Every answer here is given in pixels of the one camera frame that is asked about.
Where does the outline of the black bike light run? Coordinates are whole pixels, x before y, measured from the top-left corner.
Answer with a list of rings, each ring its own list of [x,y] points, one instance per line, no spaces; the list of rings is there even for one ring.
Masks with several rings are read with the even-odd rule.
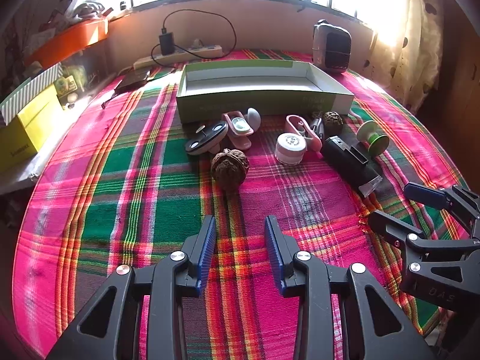
[[[362,197],[368,197],[383,180],[369,160],[339,136],[328,137],[320,152],[326,162]]]

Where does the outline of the green white spool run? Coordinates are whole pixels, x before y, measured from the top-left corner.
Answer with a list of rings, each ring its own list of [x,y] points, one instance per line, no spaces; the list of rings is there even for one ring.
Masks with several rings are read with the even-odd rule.
[[[380,131],[378,124],[374,120],[365,121],[359,127],[356,139],[368,146],[368,154],[371,157],[383,154],[390,144],[389,136]]]

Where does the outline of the small brown walnut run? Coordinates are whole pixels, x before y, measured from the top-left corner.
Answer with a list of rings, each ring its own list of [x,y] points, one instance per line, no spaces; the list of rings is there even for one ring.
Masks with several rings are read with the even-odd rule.
[[[326,111],[322,116],[325,133],[329,136],[337,136],[343,130],[343,119],[335,111]]]

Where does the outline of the pink clip with green pads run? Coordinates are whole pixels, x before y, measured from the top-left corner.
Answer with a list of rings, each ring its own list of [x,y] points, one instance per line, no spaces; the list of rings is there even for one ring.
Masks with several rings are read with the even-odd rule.
[[[301,116],[288,115],[286,117],[285,131],[302,136],[307,143],[307,149],[313,152],[320,152],[322,141],[319,136],[310,128],[308,122]]]

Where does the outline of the large brown walnut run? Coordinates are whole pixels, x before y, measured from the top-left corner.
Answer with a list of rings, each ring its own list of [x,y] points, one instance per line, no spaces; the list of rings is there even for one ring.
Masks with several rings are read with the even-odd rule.
[[[225,192],[237,191],[247,177],[250,163],[241,150],[224,149],[211,161],[211,175]]]

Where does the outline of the grey white knob gadget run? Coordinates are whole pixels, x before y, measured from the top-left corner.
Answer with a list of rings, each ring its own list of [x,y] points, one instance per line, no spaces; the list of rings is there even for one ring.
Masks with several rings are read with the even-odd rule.
[[[260,128],[261,116],[255,108],[248,108],[244,118],[254,132]]]

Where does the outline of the pink case with green pad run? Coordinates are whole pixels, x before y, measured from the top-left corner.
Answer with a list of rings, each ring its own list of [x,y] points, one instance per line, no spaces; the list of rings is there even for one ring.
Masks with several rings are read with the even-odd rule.
[[[227,136],[232,145],[237,150],[249,150],[251,140],[248,138],[254,133],[254,129],[248,124],[247,120],[240,111],[229,111],[223,113],[221,118],[228,125]]]

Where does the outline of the polka dot curtain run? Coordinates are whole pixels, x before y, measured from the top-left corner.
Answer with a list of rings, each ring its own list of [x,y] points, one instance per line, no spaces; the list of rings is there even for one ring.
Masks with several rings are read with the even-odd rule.
[[[415,114],[439,79],[443,0],[372,2],[373,39],[361,75]]]

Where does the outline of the yellow box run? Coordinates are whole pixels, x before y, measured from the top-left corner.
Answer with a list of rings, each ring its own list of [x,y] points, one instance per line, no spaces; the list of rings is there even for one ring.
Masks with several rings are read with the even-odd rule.
[[[55,86],[50,85],[1,128],[1,172],[36,155],[63,116]]]

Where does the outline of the green white cardboard box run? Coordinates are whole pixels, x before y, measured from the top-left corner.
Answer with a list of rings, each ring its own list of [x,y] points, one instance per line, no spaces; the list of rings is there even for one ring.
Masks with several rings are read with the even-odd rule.
[[[185,65],[176,108],[180,121],[190,124],[249,108],[261,116],[326,111],[344,116],[353,99],[349,89],[308,62],[217,60]]]

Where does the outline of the small green figurine card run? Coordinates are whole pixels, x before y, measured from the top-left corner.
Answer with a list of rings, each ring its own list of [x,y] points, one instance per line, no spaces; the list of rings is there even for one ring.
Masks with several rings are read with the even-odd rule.
[[[57,96],[63,97],[67,96],[70,93],[76,92],[78,90],[77,82],[73,75],[70,76],[61,76],[54,82],[55,90]]]

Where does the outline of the black phone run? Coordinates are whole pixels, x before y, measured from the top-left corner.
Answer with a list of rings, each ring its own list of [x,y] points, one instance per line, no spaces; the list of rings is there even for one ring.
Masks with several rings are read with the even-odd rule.
[[[115,87],[115,94],[130,92],[144,86],[148,81],[150,74],[150,67],[144,67],[128,72],[118,86]]]

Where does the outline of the beige power strip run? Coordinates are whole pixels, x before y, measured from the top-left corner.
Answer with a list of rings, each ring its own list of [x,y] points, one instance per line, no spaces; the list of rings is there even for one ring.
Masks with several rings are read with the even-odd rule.
[[[175,63],[184,63],[194,59],[219,58],[222,57],[223,54],[224,52],[220,45],[188,49],[188,51],[180,49],[171,55],[154,54],[154,56],[149,55],[144,58],[140,58],[133,64],[133,68],[137,70],[150,66],[158,66],[159,64],[174,65]]]

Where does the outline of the black charger adapter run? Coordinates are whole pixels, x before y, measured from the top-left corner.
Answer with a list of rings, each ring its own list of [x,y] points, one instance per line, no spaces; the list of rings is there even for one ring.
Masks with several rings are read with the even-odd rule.
[[[174,35],[172,32],[168,32],[166,27],[161,29],[161,33],[159,35],[159,44],[160,44],[160,51],[161,55],[172,55],[176,51]]]

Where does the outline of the potted succulent plant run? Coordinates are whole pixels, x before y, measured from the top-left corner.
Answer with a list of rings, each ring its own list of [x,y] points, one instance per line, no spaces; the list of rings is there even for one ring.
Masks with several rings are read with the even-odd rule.
[[[113,10],[110,0],[72,0],[64,12],[64,18],[70,24],[77,24],[103,18]]]

